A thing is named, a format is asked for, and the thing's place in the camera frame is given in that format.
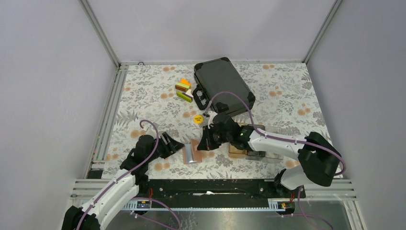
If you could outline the pink leather card holder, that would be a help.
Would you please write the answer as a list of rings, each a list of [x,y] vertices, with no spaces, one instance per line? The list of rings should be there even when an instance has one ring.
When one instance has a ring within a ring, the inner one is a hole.
[[[191,139],[182,148],[182,156],[184,164],[194,164],[203,162],[202,153],[197,150],[199,141]]]

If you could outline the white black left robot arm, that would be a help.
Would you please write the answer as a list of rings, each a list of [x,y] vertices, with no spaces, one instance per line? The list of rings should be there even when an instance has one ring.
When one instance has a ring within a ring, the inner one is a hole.
[[[151,135],[140,136],[113,179],[88,202],[80,207],[71,206],[66,211],[62,229],[106,229],[132,198],[147,194],[148,164],[156,158],[167,158],[184,146],[166,132],[156,138]]]

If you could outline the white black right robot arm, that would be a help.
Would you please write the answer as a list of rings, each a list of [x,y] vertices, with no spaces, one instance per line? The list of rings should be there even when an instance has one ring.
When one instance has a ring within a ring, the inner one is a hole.
[[[294,189],[316,184],[329,187],[336,175],[341,155],[319,133],[306,137],[274,134],[253,125],[239,125],[229,115],[209,111],[203,115],[208,124],[203,127],[198,150],[215,150],[228,143],[238,150],[276,153],[299,161],[299,165],[284,169],[275,178],[275,193],[287,197]]]

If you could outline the yellow round token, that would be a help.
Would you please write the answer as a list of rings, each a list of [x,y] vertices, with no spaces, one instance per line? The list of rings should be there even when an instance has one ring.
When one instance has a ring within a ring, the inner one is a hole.
[[[194,123],[201,124],[204,121],[204,117],[202,115],[196,115],[193,118]]]

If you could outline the dark grey hard case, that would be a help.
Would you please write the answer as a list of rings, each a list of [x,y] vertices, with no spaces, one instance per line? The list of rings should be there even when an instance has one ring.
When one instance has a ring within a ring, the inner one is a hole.
[[[232,92],[253,108],[255,95],[227,57],[221,57],[194,66],[197,83],[192,95],[200,110],[211,108],[217,113],[236,116],[247,111],[241,101],[225,92]]]

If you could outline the floral patterned table mat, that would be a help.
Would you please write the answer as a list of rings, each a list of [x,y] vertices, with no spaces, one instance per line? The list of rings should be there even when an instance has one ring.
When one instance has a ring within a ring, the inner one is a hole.
[[[329,139],[329,133],[303,63],[235,64],[242,79],[254,93],[252,108],[256,124],[265,129],[291,136],[318,132]],[[175,93],[175,84],[186,79],[195,86],[194,66],[130,66],[126,75],[114,127],[112,129],[103,179],[111,179],[129,151],[144,134],[167,132],[182,143],[199,140],[202,124],[193,118],[202,112],[195,102],[187,102]],[[204,152],[203,162],[184,164],[181,152],[153,160],[147,175],[151,179],[249,179],[273,178],[282,169],[299,164],[287,157],[274,157],[271,162],[230,157],[228,144]]]

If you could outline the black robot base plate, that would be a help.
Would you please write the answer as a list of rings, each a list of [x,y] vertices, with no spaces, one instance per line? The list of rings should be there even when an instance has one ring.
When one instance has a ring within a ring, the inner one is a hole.
[[[270,208],[270,201],[305,198],[300,186],[289,190],[273,179],[149,179],[140,185],[137,198],[152,198],[152,208],[162,202],[170,208]]]

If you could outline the aluminium frame rail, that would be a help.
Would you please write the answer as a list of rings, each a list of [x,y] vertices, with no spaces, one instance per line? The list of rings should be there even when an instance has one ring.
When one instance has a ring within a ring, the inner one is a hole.
[[[99,129],[90,152],[85,177],[88,177],[88,173],[92,170],[100,171],[104,168],[110,136],[114,127],[115,116],[118,110],[127,72],[128,65],[121,63],[116,71],[116,75],[108,93]]]

